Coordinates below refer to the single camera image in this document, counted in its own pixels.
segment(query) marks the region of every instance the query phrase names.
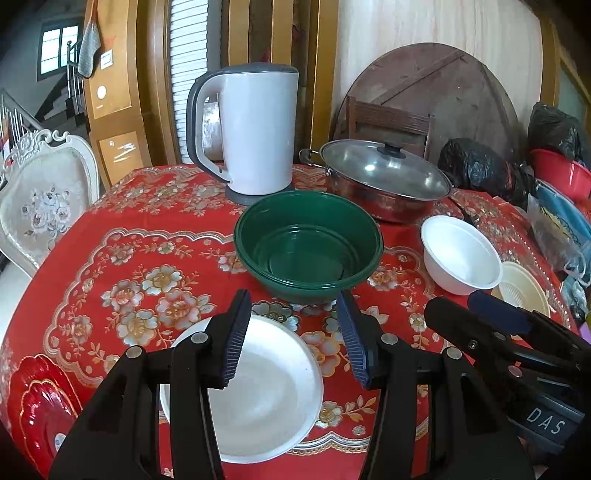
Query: white styrofoam bowl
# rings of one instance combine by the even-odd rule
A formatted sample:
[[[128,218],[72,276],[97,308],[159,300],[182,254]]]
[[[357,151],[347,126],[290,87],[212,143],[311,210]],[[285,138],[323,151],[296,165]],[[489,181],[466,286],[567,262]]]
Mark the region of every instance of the white styrofoam bowl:
[[[437,215],[421,227],[425,267],[432,279],[455,295],[490,290],[501,281],[501,259],[476,228],[459,218]]]

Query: staircase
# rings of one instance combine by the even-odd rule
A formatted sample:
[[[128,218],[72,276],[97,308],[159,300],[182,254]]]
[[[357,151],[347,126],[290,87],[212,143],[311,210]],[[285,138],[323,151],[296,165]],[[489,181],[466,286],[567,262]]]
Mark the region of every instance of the staircase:
[[[80,41],[68,42],[68,65],[66,73],[57,82],[35,115],[43,128],[69,132],[89,141],[89,124],[84,99],[84,84],[77,74]]]
[[[88,141],[85,107],[79,106],[76,109],[74,99],[70,98],[70,95],[67,85],[61,89],[54,89],[35,117],[43,128],[58,130],[61,134],[67,131]]]

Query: white chair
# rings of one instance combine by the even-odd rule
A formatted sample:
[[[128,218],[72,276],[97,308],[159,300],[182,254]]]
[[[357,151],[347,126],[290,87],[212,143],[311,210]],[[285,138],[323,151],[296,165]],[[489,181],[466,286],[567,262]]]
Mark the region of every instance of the white chair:
[[[0,183],[0,251],[32,278],[56,242],[98,200],[95,156],[77,135],[29,133],[4,161]]]

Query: kettle lid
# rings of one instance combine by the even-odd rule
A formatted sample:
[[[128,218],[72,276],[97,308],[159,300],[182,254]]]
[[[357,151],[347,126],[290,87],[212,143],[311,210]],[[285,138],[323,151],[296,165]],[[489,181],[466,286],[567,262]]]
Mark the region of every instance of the kettle lid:
[[[230,65],[217,71],[217,74],[224,73],[299,73],[291,65],[281,63],[266,63],[263,61],[253,61],[242,65]]]

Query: wooden cabinet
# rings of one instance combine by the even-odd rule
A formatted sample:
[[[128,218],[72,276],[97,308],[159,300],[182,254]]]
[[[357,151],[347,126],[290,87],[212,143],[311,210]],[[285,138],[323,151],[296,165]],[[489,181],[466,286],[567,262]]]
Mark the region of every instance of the wooden cabinet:
[[[170,71],[165,68],[170,0],[97,2],[102,48],[93,76],[85,80],[85,98],[90,142],[110,187],[135,168],[176,163],[164,74]],[[99,56],[109,50],[113,64],[102,69]]]

